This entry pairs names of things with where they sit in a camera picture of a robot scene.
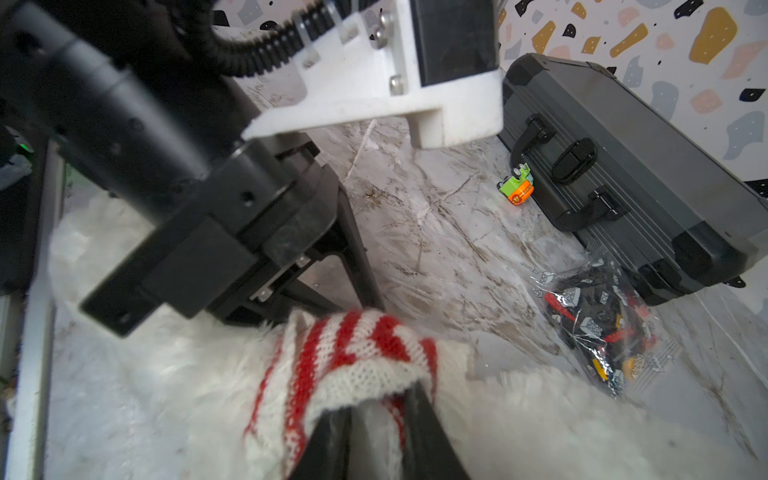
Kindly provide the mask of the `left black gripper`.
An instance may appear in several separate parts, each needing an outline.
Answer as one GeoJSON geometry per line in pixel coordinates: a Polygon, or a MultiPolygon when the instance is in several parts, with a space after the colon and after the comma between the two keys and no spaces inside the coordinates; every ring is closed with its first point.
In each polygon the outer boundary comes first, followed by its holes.
{"type": "Polygon", "coordinates": [[[163,304],[192,318],[233,286],[221,301],[226,324],[277,324],[295,309],[329,315],[341,307],[299,280],[328,256],[341,260],[361,306],[382,310],[342,186],[319,188],[257,249],[238,238],[319,152],[304,133],[243,144],[81,301],[81,311],[125,337],[163,304]]]}

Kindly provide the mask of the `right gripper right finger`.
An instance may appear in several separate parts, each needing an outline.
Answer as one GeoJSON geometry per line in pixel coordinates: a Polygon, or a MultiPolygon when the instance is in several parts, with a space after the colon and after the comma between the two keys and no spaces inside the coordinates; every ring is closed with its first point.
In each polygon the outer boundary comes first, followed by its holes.
{"type": "Polygon", "coordinates": [[[404,438],[405,479],[469,479],[420,382],[404,395],[404,438]]]}

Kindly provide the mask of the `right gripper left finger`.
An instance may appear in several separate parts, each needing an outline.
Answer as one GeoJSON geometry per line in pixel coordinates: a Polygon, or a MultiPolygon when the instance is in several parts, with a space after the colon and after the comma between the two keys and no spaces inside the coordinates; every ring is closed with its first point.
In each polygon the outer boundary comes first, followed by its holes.
{"type": "Polygon", "coordinates": [[[348,477],[352,408],[324,412],[289,480],[344,480],[348,477]]]}

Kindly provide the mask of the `red white striped knit sweater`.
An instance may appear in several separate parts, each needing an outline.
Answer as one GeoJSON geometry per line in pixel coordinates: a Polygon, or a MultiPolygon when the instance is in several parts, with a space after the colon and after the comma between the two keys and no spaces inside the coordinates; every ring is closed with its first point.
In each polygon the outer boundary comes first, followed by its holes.
{"type": "Polygon", "coordinates": [[[377,310],[294,312],[267,350],[243,437],[251,479],[286,479],[322,414],[361,408],[358,478],[400,479],[405,391],[420,384],[454,447],[468,429],[470,346],[422,335],[377,310]]]}

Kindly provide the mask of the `white teddy bear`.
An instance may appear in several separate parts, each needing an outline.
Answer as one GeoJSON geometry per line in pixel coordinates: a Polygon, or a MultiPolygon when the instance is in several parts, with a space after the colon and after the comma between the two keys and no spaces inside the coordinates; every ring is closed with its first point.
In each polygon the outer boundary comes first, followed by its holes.
{"type": "MultiPolygon", "coordinates": [[[[184,426],[192,479],[251,479],[243,432],[279,327],[239,328],[200,313],[156,310],[119,338],[81,301],[150,232],[105,194],[67,213],[51,242],[57,303],[107,348],[156,415],[184,426]]],[[[468,429],[452,448],[472,479],[763,479],[742,452],[616,401],[552,367],[467,375],[468,429]]]]}

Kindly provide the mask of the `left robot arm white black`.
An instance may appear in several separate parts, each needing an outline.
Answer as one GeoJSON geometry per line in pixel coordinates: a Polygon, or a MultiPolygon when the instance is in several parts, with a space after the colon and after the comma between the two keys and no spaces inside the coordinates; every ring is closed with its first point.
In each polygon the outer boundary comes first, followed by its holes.
{"type": "Polygon", "coordinates": [[[163,305],[236,324],[331,313],[301,281],[328,256],[363,307],[383,307],[347,193],[314,142],[246,139],[259,110],[186,55],[162,4],[3,2],[1,97],[151,223],[80,303],[112,333],[163,305]]]}

